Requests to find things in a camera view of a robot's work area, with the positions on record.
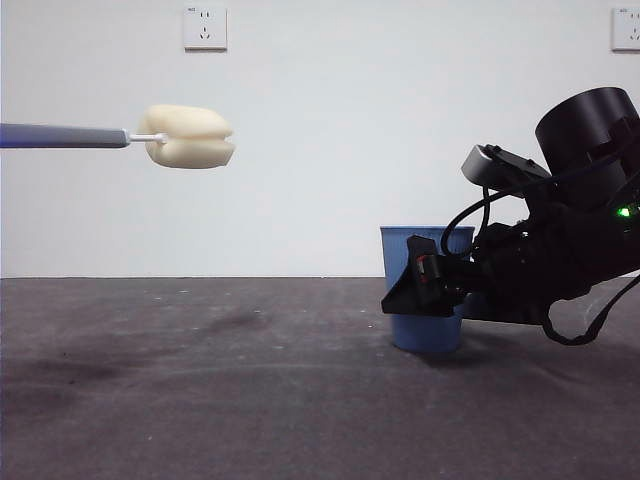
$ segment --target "white wall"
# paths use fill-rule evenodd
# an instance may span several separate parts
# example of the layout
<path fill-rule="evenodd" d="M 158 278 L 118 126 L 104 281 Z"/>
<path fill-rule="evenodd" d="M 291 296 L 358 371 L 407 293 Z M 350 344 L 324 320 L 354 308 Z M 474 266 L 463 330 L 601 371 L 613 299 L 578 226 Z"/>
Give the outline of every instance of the white wall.
<path fill-rule="evenodd" d="M 444 224 L 479 197 L 459 171 L 474 143 L 541 160 L 559 101 L 615 85 L 640 106 L 613 5 L 228 0 L 229 51 L 186 54 L 182 0 L 4 0 L 4 121 L 135 128 L 150 104 L 198 105 L 238 149 L 205 171 L 140 145 L 4 152 L 2 273 L 382 275 L 379 225 Z"/>
<path fill-rule="evenodd" d="M 0 0 L 0 51 L 2 50 L 2 0 Z M 2 85 L 2 62 L 0 62 L 0 86 Z M 0 88 L 0 120 L 2 120 L 2 88 Z M 0 155 L 0 212 L 2 212 L 2 156 Z M 2 270 L 2 215 L 0 213 L 0 273 Z"/>

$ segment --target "cylindrical motor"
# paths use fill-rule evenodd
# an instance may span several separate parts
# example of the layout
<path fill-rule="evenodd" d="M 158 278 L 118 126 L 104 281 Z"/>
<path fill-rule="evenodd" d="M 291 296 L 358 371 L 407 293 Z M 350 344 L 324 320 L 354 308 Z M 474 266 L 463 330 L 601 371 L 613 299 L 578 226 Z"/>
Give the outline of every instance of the cylindrical motor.
<path fill-rule="evenodd" d="M 536 127 L 536 137 L 554 175 L 588 166 L 588 152 L 611 140 L 619 120 L 632 122 L 638 113 L 620 88 L 589 90 L 565 100 L 547 113 Z M 569 180 L 559 189 L 569 206 L 588 212 L 604 204 L 622 185 L 626 175 L 620 162 L 584 177 Z"/>

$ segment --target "green led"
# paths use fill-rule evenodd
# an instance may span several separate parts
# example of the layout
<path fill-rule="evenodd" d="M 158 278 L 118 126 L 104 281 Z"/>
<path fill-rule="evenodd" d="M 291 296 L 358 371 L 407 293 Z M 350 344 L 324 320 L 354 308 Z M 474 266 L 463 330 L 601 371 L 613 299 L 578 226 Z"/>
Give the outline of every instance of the green led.
<path fill-rule="evenodd" d="M 619 217 L 630 217 L 631 210 L 629 210 L 629 207 L 622 207 L 618 209 L 616 215 L 618 215 Z"/>

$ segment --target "gray handle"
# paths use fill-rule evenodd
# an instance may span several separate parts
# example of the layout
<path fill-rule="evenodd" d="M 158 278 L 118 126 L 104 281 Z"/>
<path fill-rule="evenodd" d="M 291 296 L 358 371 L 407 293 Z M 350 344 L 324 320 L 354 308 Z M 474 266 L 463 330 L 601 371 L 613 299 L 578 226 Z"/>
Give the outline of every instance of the gray handle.
<path fill-rule="evenodd" d="M 127 145 L 129 135 L 122 129 L 0 124 L 0 148 L 123 148 Z"/>

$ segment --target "foam sponge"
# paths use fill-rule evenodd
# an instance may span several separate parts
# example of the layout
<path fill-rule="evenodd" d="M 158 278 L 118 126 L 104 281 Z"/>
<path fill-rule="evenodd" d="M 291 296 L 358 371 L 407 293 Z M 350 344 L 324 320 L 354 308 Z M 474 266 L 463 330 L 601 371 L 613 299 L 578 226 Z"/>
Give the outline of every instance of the foam sponge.
<path fill-rule="evenodd" d="M 206 108 L 154 105 L 142 117 L 138 133 L 169 135 L 165 144 L 146 144 L 151 159 L 165 167 L 220 167 L 229 162 L 235 150 L 225 141 L 233 133 L 227 121 Z"/>

